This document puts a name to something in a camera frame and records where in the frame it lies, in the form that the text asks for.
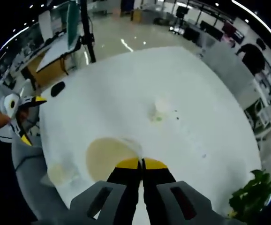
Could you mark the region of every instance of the desk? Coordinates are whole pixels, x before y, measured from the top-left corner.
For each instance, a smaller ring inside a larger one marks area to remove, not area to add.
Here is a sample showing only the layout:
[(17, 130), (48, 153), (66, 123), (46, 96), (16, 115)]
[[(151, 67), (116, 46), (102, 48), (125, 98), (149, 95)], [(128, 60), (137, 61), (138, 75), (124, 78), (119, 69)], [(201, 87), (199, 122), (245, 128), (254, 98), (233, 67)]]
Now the desk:
[[(249, 172), (261, 169), (243, 110), (217, 75), (182, 47), (117, 55), (62, 80), (66, 87), (57, 97), (50, 88), (42, 93), (47, 103), (39, 117), (47, 166), (71, 158), (79, 171), (80, 178), (56, 187), (68, 207), (94, 183), (85, 152), (101, 137), (136, 140), (144, 157), (168, 165), (176, 180), (208, 197), (222, 214), (230, 210), (232, 192), (253, 177)], [(151, 107), (162, 96), (174, 110), (151, 122)], [(133, 224), (149, 224), (141, 188), (139, 196)]]
[(59, 60), (65, 55), (68, 55), (70, 53), (75, 52), (77, 49), (79, 36), (74, 41), (74, 45), (71, 48), (68, 48), (68, 35), (64, 34), (59, 39), (55, 40), (53, 42), (53, 45), (51, 48), (46, 52), (44, 58), (40, 62), (37, 71), (39, 72), (45, 67), (49, 66), (51, 63), (55, 62), (56, 60)]

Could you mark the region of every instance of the white table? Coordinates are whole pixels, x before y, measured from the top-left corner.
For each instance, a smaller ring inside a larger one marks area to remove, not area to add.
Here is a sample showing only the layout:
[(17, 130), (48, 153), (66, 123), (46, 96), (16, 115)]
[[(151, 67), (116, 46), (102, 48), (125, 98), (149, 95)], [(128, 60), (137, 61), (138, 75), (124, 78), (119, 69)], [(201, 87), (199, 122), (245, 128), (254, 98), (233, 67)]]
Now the white table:
[(79, 36), (76, 38), (72, 47), (70, 48), (68, 47), (67, 33), (64, 34), (62, 37), (60, 37), (59, 39), (56, 39), (53, 42), (53, 45), (51, 46), (51, 48), (46, 52), (36, 72), (39, 72), (40, 70), (49, 66), (51, 63), (60, 59), (63, 55), (72, 53), (75, 50), (76, 44), (78, 42), (78, 38)]
[[(57, 97), (43, 92), (40, 128), (48, 167), (72, 157), (80, 178), (57, 186), (64, 203), (94, 182), (85, 152), (101, 137), (127, 137), (139, 142), (143, 156), (168, 165), (225, 214), (231, 193), (261, 168), (257, 143), (239, 104), (202, 61), (182, 47), (125, 53), (90, 64), (63, 81)], [(166, 96), (174, 110), (156, 124), (149, 111)], [(143, 190), (133, 224), (149, 224)]]

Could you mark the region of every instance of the green plant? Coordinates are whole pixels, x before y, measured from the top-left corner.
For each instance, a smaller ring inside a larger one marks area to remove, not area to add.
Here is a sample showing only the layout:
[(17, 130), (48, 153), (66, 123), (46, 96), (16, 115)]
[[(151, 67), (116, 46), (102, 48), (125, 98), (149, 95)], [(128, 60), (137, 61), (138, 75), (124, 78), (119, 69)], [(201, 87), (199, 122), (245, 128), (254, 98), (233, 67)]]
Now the green plant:
[(254, 219), (263, 209), (271, 196), (271, 179), (268, 173), (253, 170), (255, 178), (233, 193), (229, 205), (233, 209), (232, 218), (247, 224), (253, 224)]

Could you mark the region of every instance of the green panel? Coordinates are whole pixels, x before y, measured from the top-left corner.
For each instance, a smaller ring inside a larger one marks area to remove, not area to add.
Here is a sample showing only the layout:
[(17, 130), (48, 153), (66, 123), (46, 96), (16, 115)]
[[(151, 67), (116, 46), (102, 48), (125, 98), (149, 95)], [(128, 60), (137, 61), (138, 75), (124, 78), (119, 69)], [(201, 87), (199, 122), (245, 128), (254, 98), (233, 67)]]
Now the green panel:
[(79, 6), (75, 1), (70, 1), (67, 13), (67, 34), (68, 48), (73, 47), (77, 37), (77, 27), (79, 22)]

